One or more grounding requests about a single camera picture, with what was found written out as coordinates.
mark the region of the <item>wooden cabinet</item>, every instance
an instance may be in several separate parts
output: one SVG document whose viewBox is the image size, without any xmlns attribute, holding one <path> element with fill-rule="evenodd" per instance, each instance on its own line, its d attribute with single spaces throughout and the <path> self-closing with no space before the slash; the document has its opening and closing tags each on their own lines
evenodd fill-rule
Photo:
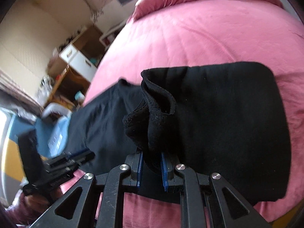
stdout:
<svg viewBox="0 0 304 228">
<path fill-rule="evenodd" d="M 94 26 L 78 35 L 54 60 L 47 71 L 48 75 L 55 79 L 67 65 L 70 65 L 78 74 L 91 82 L 97 68 L 90 59 L 100 59 L 104 54 L 105 47 L 99 41 L 101 35 L 101 31 Z"/>
<path fill-rule="evenodd" d="M 100 58 L 104 46 L 99 42 L 102 33 L 94 26 L 78 35 L 56 57 L 47 73 L 56 83 L 45 104 L 60 103 L 69 109 L 77 105 L 75 94 L 86 94 L 97 67 L 90 59 Z"/>
</svg>

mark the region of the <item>bed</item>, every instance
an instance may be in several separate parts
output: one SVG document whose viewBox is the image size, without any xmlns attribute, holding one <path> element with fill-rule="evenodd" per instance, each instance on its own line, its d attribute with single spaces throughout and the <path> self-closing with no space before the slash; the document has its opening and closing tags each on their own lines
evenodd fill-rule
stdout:
<svg viewBox="0 0 304 228">
<path fill-rule="evenodd" d="M 125 78 L 156 67 L 256 61 L 274 73 L 291 136 L 286 196 L 255 209 L 268 221 L 304 198 L 304 26 L 279 0 L 139 0 L 104 56 L 85 103 Z M 78 171 L 66 191 L 84 173 Z M 177 204 L 125 194 L 124 227 L 180 227 Z"/>
</svg>

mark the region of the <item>yellow surface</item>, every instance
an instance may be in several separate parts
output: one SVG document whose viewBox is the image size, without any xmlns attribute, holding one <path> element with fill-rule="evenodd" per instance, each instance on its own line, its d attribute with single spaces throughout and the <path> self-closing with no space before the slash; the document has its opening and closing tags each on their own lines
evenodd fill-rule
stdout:
<svg viewBox="0 0 304 228">
<path fill-rule="evenodd" d="M 18 145 L 6 138 L 2 153 L 1 170 L 6 175 L 14 178 L 17 181 L 22 181 L 25 176 L 22 167 L 22 161 L 19 153 Z"/>
<path fill-rule="evenodd" d="M 46 161 L 46 160 L 48 160 L 48 158 L 47 157 L 45 157 L 45 156 L 42 156 L 42 155 L 40 155 L 40 158 L 43 160 L 43 161 Z"/>
<path fill-rule="evenodd" d="M 288 213 L 284 214 L 282 217 L 275 220 L 272 224 L 273 228 L 285 228 L 287 227 L 288 223 L 292 220 L 294 215 L 297 214 L 300 207 L 303 205 L 304 200 L 302 200 L 297 206 L 291 209 Z"/>
</svg>

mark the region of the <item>black fabric garment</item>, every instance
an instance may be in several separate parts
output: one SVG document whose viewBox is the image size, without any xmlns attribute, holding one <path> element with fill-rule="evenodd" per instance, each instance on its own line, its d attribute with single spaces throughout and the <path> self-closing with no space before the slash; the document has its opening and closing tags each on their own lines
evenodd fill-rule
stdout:
<svg viewBox="0 0 304 228">
<path fill-rule="evenodd" d="M 141 87 L 119 80 L 85 107 L 74 112 L 68 128 L 65 152 L 89 148 L 95 159 L 81 166 L 95 175 L 109 172 L 136 152 L 136 145 L 125 135 L 123 118 L 142 100 Z M 179 203 L 178 194 L 167 194 L 162 177 L 144 163 L 139 195 L 170 203 Z"/>
<path fill-rule="evenodd" d="M 290 138 L 270 69 L 239 62 L 142 78 L 144 99 L 124 126 L 151 170 L 160 174 L 160 153 L 175 152 L 198 173 L 220 173 L 252 204 L 285 196 Z"/>
<path fill-rule="evenodd" d="M 65 152 L 96 154 L 83 171 L 109 172 L 138 146 L 145 157 L 138 194 L 179 203 L 178 194 L 164 192 L 156 157 L 172 150 L 197 172 L 221 173 L 251 204 L 285 195 L 289 133 L 268 68 L 233 63 L 142 76 L 141 87 L 120 80 L 72 114 Z"/>
</svg>

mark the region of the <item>drawer handle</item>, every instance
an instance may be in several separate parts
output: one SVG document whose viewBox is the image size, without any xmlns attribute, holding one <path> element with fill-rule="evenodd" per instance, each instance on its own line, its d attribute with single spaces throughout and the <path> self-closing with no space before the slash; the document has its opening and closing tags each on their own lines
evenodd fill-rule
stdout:
<svg viewBox="0 0 304 228">
<path fill-rule="evenodd" d="M 67 55 L 66 57 L 70 57 L 72 53 L 73 53 L 73 50 L 70 50 L 69 53 L 66 54 Z"/>
<path fill-rule="evenodd" d="M 91 63 L 88 62 L 87 60 L 85 61 L 85 63 L 86 63 L 87 65 L 89 65 L 90 67 L 92 66 Z"/>
</svg>

